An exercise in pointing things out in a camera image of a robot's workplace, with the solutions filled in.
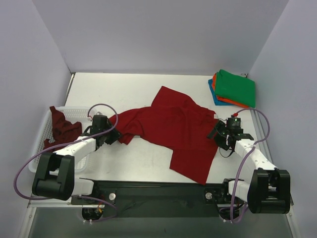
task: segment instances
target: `laundry basket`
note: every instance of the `laundry basket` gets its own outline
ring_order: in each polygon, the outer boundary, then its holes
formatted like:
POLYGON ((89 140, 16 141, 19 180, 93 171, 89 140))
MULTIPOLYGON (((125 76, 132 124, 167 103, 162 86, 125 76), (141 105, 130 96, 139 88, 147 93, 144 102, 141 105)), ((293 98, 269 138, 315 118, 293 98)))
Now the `laundry basket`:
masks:
MULTIPOLYGON (((87 112, 89 110, 88 107, 58 107, 56 110, 64 113, 67 121, 71 123, 75 123, 79 121, 82 124, 82 131, 84 131, 88 126, 92 124, 92 122, 87 118, 87 112)), ((92 109, 90 115, 96 114, 97 111, 92 109)), ((52 134, 52 114, 51 111, 48 110, 46 113, 44 120, 42 122, 39 134, 36 138, 36 142, 33 147, 32 155, 37 154, 44 148, 44 140, 49 139, 50 142, 53 142, 53 134, 52 134)), ((36 172, 38 167, 40 156, 35 158, 29 163, 29 170, 31 172, 36 172)), ((88 164, 89 155, 84 157, 81 161, 79 161, 75 165, 75 173, 83 172, 88 164)), ((58 170, 54 172, 50 172, 50 174, 57 174, 58 170)))

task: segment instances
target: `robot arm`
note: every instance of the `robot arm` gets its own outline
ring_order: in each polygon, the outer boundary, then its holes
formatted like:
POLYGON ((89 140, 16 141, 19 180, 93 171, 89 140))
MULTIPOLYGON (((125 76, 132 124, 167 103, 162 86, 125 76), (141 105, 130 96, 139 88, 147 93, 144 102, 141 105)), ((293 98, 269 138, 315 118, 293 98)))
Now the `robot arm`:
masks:
MULTIPOLYGON (((249 153, 254 144, 250 134, 244 134, 241 119, 232 116, 225 124, 219 121, 208 138, 224 149, 232 149, 241 158, 249 153)), ((225 179, 227 193, 234 193, 235 179, 225 179)), ((290 175, 279 170, 262 152, 255 148, 247 157, 238 180, 235 197, 245 201, 252 213, 288 213, 290 209, 290 175)))
POLYGON ((81 142, 53 153, 42 154, 33 181, 33 194, 60 200, 67 200, 70 196, 91 194, 94 182, 75 178, 75 165, 104 143, 112 144, 121 137, 120 132, 114 129, 110 133, 88 138, 88 136, 98 134, 111 127, 112 124, 106 116, 95 115, 90 132, 78 137, 77 140, 81 140, 81 142), (50 174, 50 171, 57 169, 57 175, 50 174))

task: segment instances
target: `crumpled red fabric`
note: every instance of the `crumpled red fabric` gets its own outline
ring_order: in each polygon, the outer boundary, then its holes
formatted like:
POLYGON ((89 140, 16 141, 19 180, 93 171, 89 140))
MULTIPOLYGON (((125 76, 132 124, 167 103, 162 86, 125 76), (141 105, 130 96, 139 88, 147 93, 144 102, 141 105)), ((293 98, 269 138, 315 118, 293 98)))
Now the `crumpled red fabric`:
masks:
MULTIPOLYGON (((170 169, 206 184, 217 145, 207 135, 217 123, 214 111, 198 106, 186 94, 161 87, 150 107, 119 114, 116 129, 129 144, 135 135, 173 150, 170 169)), ((110 118, 115 123, 115 116, 110 118)))
POLYGON ((56 110, 54 106, 50 107, 52 113, 52 133, 54 142, 50 143, 49 139, 44 141, 44 149, 62 143, 68 143, 76 140, 82 134, 82 125, 80 122, 72 124, 67 121, 64 113, 56 110))

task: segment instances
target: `white table surface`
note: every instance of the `white table surface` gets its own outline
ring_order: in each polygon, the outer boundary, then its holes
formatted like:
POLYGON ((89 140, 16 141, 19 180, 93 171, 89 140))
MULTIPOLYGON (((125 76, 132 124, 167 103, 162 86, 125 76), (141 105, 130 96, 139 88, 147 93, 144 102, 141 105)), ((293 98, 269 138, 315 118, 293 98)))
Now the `white table surface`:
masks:
MULTIPOLYGON (((227 118, 240 108, 215 106, 208 86, 211 76, 154 75, 154 74, 109 74, 76 73, 71 85, 66 106, 87 106, 106 103, 123 111, 150 106, 155 95, 166 86, 190 96, 198 105, 227 118)), ((106 116, 113 112, 105 107, 96 107, 106 116)), ((256 140, 256 131, 251 113, 239 114, 245 133, 256 140)), ((77 177, 99 180, 193 182, 191 179, 169 169, 172 150, 134 138, 129 145, 115 142, 103 145, 92 153, 88 168, 77 177)), ((234 178, 242 158, 233 154, 223 158, 217 151, 212 162, 207 182, 222 183, 225 178, 234 178)))

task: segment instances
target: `white wall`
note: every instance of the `white wall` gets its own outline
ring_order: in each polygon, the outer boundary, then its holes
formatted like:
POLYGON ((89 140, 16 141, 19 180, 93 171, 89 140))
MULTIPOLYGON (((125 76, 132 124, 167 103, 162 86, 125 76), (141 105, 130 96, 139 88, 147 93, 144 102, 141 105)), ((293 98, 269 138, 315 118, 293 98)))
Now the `white wall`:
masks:
POLYGON ((290 0, 250 77, 268 116, 272 159, 291 174, 301 232, 316 237, 317 1, 290 0))
MULTIPOLYGON (((0 236, 14 238, 28 204, 14 193, 14 175, 49 106, 63 104, 70 73, 31 0, 0 1, 0 32, 0 236)), ((19 180, 28 195, 33 176, 19 180)))
POLYGON ((288 0, 33 0, 71 71, 249 72, 288 0))

